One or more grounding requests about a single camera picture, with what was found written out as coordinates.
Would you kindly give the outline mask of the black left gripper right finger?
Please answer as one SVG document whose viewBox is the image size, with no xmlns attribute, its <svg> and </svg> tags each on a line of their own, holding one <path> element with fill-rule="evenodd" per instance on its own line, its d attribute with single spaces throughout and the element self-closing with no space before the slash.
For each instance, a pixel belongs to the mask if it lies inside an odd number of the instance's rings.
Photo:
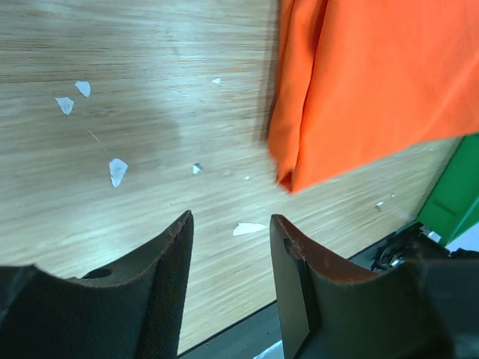
<svg viewBox="0 0 479 359">
<path fill-rule="evenodd" d="M 365 268 L 283 215 L 270 247 L 286 358 L 476 358 L 478 253 Z"/>
</svg>

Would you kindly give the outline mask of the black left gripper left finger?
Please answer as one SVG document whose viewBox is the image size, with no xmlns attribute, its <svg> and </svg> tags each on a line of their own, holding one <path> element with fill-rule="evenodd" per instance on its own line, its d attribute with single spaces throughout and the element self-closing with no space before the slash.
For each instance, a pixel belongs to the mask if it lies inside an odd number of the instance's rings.
<svg viewBox="0 0 479 359">
<path fill-rule="evenodd" d="M 3 358 L 175 358 L 194 218 L 81 278 L 1 268 Z"/>
</svg>

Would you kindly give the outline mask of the orange t shirt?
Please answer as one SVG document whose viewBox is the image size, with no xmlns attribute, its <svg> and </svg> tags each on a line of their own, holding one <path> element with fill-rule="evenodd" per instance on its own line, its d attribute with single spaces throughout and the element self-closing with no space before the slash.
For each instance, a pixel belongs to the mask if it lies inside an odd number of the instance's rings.
<svg viewBox="0 0 479 359">
<path fill-rule="evenodd" d="M 283 1 L 269 151 L 295 193 L 478 130 L 476 1 Z"/>
</svg>

